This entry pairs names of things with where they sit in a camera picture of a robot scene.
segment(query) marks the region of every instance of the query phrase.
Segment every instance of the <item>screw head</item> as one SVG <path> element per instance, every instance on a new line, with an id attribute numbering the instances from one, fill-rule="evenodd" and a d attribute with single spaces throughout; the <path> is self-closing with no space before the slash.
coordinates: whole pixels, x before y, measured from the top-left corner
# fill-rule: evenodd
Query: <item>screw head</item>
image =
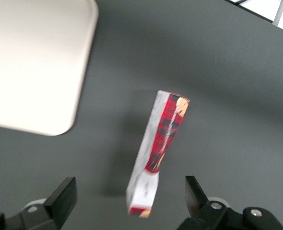
<path id="1" fill-rule="evenodd" d="M 252 210 L 250 211 L 250 213 L 251 213 L 252 215 L 254 215 L 255 217 L 261 217 L 261 216 L 262 216 L 261 211 L 258 210 L 258 209 L 252 209 Z"/>
<path id="2" fill-rule="evenodd" d="M 216 209 L 216 210 L 219 210 L 219 209 L 222 208 L 222 206 L 219 203 L 216 203 L 216 202 L 211 203 L 211 207 Z"/>
<path id="3" fill-rule="evenodd" d="M 28 213 L 32 213 L 32 212 L 35 212 L 38 208 L 36 206 L 31 206 L 27 209 L 27 212 Z"/>

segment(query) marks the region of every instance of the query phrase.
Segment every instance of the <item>red plaid pattern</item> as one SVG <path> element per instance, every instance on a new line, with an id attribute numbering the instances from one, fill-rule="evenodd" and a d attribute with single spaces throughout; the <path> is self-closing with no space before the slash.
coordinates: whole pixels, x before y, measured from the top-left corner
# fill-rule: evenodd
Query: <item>red plaid pattern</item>
<path id="1" fill-rule="evenodd" d="M 179 96 L 169 95 L 166 106 L 163 110 L 157 132 L 155 134 L 150 158 L 146 165 L 146 170 L 157 173 L 160 161 L 172 142 L 183 118 L 176 111 Z"/>

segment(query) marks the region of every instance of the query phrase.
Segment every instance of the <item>white tray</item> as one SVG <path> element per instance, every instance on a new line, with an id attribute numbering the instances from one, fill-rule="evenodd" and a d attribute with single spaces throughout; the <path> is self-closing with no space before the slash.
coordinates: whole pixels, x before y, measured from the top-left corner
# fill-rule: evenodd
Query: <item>white tray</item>
<path id="1" fill-rule="evenodd" d="M 71 128 L 97 18 L 94 0 L 0 0 L 0 127 Z"/>

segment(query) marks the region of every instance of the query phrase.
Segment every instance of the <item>window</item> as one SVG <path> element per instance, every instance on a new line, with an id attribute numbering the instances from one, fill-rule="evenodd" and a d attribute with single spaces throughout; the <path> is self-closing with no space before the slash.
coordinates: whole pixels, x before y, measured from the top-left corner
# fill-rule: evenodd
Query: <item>window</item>
<path id="1" fill-rule="evenodd" d="M 283 0 L 226 0 L 283 29 Z"/>

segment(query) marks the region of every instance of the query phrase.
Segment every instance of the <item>gray surface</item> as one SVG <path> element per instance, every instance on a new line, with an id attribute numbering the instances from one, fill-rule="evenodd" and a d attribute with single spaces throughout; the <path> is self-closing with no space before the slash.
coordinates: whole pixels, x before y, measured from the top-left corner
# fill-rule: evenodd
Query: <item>gray surface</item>
<path id="1" fill-rule="evenodd" d="M 222 0 L 97 0 L 100 16 L 74 127 L 58 137 L 0 128 L 7 216 L 77 177 L 70 229 L 175 229 L 185 175 L 241 212 L 283 223 L 283 30 Z M 124 191 L 155 92 L 191 99 L 149 219 Z"/>

